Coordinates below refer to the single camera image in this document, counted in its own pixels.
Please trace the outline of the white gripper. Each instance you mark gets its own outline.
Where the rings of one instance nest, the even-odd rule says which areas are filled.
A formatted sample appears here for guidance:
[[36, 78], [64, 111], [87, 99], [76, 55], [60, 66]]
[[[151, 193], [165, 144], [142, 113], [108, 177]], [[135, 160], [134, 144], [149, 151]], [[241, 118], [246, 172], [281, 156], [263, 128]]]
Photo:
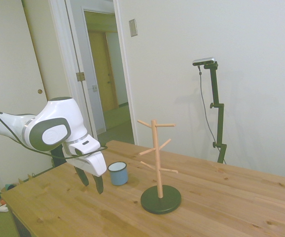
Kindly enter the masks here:
[[66, 161], [74, 166], [77, 175], [86, 187], [89, 185], [89, 180], [84, 171], [91, 173], [97, 192], [102, 194], [104, 183], [101, 175], [106, 172], [107, 166], [103, 154], [98, 151], [100, 147], [100, 143], [89, 134], [74, 141], [65, 141], [65, 155], [79, 156], [66, 159]]

